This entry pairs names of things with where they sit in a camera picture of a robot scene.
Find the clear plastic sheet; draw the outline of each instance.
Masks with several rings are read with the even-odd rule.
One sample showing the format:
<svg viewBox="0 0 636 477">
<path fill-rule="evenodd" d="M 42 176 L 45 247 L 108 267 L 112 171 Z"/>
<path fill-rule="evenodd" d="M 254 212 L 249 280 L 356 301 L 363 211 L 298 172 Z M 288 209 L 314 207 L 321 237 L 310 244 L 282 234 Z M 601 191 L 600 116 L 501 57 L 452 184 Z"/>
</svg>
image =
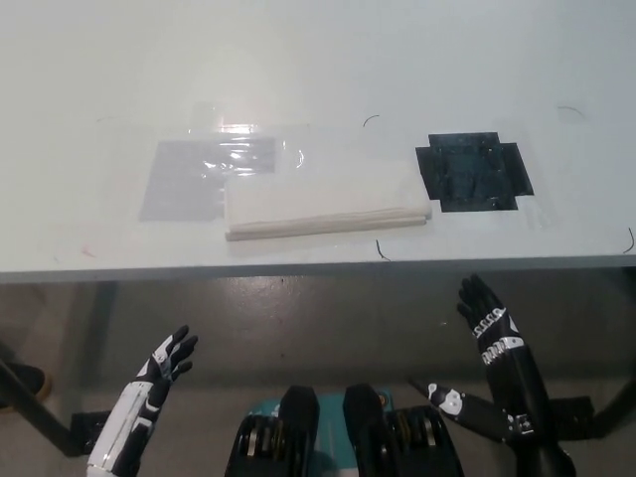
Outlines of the clear plastic sheet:
<svg viewBox="0 0 636 477">
<path fill-rule="evenodd" d="M 232 176 L 293 174 L 308 169 L 339 173 L 369 161 L 406 157 L 395 142 L 368 131 L 310 125 L 223 124 L 170 130 L 157 140 L 141 206 L 142 222 L 207 222 L 224 214 L 225 182 Z"/>
<path fill-rule="evenodd" d="M 275 140 L 249 131 L 196 134 L 157 144 L 141 221 L 211 221 L 223 215 L 228 176 L 274 171 Z"/>
</svg>

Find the white robotic hand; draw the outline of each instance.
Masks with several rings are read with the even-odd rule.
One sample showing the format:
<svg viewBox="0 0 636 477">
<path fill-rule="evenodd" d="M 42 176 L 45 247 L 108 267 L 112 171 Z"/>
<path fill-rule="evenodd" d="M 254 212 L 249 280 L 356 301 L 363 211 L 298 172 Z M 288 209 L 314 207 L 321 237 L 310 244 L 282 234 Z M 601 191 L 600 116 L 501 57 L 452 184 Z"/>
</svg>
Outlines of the white robotic hand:
<svg viewBox="0 0 636 477">
<path fill-rule="evenodd" d="M 172 384 L 192 368 L 184 360 L 194 352 L 198 337 L 186 339 L 188 332 L 183 326 L 168 337 L 123 390 L 88 459 L 87 477 L 137 475 Z"/>
</svg>

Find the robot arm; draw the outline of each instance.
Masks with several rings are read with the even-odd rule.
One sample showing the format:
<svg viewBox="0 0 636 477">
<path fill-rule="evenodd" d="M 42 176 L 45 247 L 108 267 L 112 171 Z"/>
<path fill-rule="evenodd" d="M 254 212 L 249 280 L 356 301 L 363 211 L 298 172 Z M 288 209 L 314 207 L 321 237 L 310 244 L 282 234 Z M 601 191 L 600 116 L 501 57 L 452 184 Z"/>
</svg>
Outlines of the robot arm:
<svg viewBox="0 0 636 477">
<path fill-rule="evenodd" d="M 155 350 L 121 393 L 88 459 L 87 477 L 134 477 L 172 384 L 192 368 L 184 362 L 198 337 L 184 326 Z"/>
<path fill-rule="evenodd" d="M 477 340 L 493 402 L 436 383 L 416 387 L 449 419 L 508 444 L 517 456 L 518 475 L 576 475 L 558 446 L 539 368 L 507 308 L 476 275 L 463 280 L 459 297 L 457 309 Z"/>
</svg>

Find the white towel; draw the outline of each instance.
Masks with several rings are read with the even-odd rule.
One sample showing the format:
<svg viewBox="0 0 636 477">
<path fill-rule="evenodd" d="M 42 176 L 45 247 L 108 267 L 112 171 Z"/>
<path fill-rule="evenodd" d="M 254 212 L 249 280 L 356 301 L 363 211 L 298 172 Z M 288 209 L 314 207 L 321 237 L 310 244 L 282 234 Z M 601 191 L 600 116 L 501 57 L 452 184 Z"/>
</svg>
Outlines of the white towel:
<svg viewBox="0 0 636 477">
<path fill-rule="evenodd" d="M 431 214 L 416 164 L 232 177 L 226 239 L 271 239 L 421 225 Z"/>
</svg>

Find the teal cover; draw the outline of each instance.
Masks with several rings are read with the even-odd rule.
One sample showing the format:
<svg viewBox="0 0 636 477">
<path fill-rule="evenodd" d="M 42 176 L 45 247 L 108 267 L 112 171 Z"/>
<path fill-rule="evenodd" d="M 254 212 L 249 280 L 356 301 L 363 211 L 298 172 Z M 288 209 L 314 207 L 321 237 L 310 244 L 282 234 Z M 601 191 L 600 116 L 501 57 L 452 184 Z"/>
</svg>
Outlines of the teal cover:
<svg viewBox="0 0 636 477">
<path fill-rule="evenodd" d="M 393 400 L 387 390 L 378 390 L 385 411 L 393 410 Z M 310 477 L 355 477 L 358 475 L 356 455 L 349 442 L 347 425 L 342 412 L 345 395 L 320 395 L 318 435 L 311 459 Z M 280 399 L 269 399 L 256 405 L 250 413 L 278 415 Z"/>
</svg>

